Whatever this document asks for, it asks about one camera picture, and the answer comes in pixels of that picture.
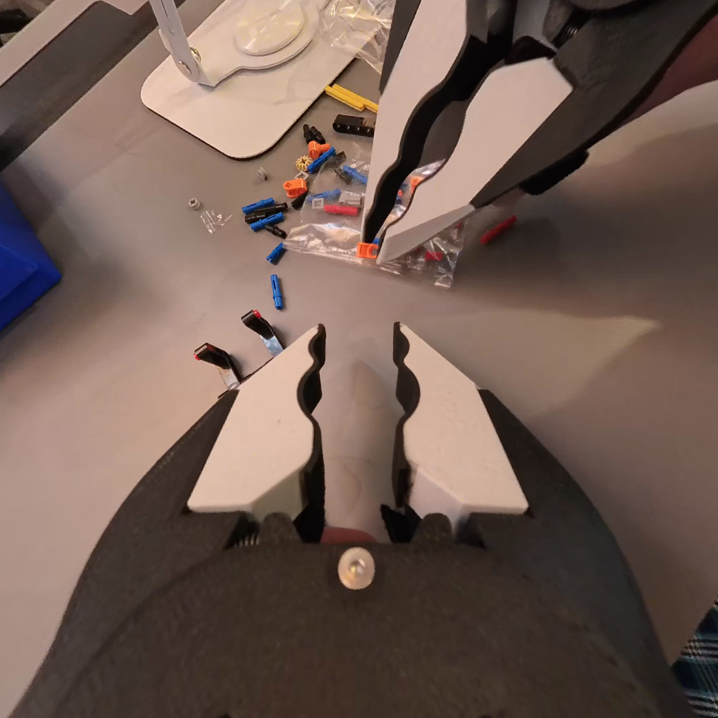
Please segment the large clear parts bag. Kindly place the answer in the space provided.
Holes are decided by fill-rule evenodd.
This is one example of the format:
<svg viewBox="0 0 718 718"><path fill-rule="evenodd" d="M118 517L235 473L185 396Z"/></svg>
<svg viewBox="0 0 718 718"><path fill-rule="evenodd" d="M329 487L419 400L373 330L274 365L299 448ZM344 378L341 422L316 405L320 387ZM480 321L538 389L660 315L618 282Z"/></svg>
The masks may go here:
<svg viewBox="0 0 718 718"><path fill-rule="evenodd" d="M381 75L395 6L395 1L329 1L319 14L319 36Z"/></svg>

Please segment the red connector pin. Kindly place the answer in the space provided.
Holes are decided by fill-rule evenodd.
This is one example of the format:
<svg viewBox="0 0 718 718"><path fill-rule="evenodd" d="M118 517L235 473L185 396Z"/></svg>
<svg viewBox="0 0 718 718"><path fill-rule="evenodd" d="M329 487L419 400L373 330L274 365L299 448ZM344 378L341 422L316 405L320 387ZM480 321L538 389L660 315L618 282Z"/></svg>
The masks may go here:
<svg viewBox="0 0 718 718"><path fill-rule="evenodd" d="M517 222L515 215L510 216L506 220L498 223L491 229L486 230L480 237L480 245L487 246L500 238L504 233L511 229Z"/></svg>

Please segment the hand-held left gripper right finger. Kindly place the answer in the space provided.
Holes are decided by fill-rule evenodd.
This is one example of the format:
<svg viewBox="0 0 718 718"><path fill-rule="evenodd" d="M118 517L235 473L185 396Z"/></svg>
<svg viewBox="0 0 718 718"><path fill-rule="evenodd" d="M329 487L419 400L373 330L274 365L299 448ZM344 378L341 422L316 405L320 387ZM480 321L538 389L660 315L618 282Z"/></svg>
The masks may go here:
<svg viewBox="0 0 718 718"><path fill-rule="evenodd" d="M391 461L393 505L381 517L392 543L409 543L438 515L462 536L473 516L526 518L529 502L471 378L403 322L392 329L401 413Z"/></svg>

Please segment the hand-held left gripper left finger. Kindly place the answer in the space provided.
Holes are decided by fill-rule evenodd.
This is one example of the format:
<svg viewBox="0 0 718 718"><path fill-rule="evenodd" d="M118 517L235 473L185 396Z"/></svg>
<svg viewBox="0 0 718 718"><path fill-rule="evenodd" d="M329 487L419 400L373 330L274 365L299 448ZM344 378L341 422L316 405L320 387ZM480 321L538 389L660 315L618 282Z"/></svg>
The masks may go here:
<svg viewBox="0 0 718 718"><path fill-rule="evenodd" d="M325 463L314 410L326 329L318 324L245 380L187 501L193 513L282 513L306 543L325 530Z"/></svg>

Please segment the black beam assembly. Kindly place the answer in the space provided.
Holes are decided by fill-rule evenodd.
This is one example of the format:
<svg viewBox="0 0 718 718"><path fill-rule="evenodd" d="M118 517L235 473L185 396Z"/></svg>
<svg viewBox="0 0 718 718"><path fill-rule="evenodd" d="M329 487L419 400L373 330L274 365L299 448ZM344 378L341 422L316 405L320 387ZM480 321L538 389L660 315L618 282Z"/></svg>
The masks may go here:
<svg viewBox="0 0 718 718"><path fill-rule="evenodd" d="M257 310L250 310L241 318L246 328L255 332L272 357L284 351L284 345L274 327ZM245 378L241 375L239 365L231 354L209 343L205 343L194 351L194 358L200 362L215 366L227 391L238 390Z"/></svg>

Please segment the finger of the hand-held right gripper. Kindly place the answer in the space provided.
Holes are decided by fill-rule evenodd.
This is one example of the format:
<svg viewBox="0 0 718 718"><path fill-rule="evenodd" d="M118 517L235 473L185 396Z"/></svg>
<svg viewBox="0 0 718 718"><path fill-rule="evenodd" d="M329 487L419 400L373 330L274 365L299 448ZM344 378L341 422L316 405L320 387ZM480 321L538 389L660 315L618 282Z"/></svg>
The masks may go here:
<svg viewBox="0 0 718 718"><path fill-rule="evenodd" d="M441 112L489 69L488 1L397 1L380 82L362 240L371 242L418 166Z"/></svg>
<svg viewBox="0 0 718 718"><path fill-rule="evenodd" d="M418 184L405 212L383 234L377 263L407 254L472 214L473 198L572 91L549 58L490 73L467 107L452 154Z"/></svg>

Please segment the grey desk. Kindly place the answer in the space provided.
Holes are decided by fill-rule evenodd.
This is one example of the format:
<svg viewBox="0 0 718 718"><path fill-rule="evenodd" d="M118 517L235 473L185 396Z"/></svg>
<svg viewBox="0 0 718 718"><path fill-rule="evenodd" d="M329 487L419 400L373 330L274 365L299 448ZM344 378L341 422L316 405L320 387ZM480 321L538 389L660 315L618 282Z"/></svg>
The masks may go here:
<svg viewBox="0 0 718 718"><path fill-rule="evenodd" d="M85 70L145 23L147 1L53 1L1 48L1 85Z"/></svg>
<svg viewBox="0 0 718 718"><path fill-rule="evenodd" d="M1 716L45 657L85 562L138 481L215 402L205 341L264 361L240 315L327 330L317 409L331 524L385 532L392 326L493 391L565 466L630 562L673 660L717 593L717 83L610 136L574 175L469 244L438 289L284 257L240 226L255 168L141 104L152 32L2 172L62 281L1 334ZM196 197L201 211L187 201ZM205 210L232 215L210 234Z"/></svg>

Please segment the person's plaid shirt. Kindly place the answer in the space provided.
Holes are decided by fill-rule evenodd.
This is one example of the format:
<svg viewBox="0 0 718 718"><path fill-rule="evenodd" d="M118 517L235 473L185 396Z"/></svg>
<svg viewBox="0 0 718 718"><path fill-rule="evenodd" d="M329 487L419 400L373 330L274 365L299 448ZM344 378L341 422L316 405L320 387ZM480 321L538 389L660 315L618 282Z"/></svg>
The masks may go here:
<svg viewBox="0 0 718 718"><path fill-rule="evenodd" d="M672 666L698 717L717 717L717 601L709 608Z"/></svg>

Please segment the small clear parts bag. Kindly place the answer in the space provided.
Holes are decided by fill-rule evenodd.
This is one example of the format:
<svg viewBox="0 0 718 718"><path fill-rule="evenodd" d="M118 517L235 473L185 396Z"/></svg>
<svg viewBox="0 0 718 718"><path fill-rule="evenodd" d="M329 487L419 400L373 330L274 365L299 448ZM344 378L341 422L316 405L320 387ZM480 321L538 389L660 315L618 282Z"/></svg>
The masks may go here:
<svg viewBox="0 0 718 718"><path fill-rule="evenodd" d="M328 207L362 211L369 165L354 158L348 163L329 163L314 175L310 193L300 210L299 225L290 230L285 247L299 254L322 256L367 269L404 276L440 289L451 288L464 246L461 223L424 240L407 254L379 265L377 260L355 257L361 239L361 216L328 212Z"/></svg>

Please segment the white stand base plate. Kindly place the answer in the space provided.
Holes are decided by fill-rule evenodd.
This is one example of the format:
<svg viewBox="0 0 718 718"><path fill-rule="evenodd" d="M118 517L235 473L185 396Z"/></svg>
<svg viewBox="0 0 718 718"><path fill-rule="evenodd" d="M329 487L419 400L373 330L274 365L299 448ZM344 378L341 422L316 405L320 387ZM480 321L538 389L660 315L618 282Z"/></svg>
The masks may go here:
<svg viewBox="0 0 718 718"><path fill-rule="evenodd" d="M231 159L272 148L359 53L339 1L222 1L186 33L150 1L168 57L141 88L149 111Z"/></svg>

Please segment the blue storage bin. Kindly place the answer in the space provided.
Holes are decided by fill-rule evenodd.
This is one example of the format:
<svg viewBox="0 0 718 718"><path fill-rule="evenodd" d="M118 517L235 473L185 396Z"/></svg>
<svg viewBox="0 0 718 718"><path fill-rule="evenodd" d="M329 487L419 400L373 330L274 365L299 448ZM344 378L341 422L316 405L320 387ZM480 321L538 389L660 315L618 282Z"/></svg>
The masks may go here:
<svg viewBox="0 0 718 718"><path fill-rule="evenodd" d="M1 185L1 329L9 327L61 280L62 274Z"/></svg>

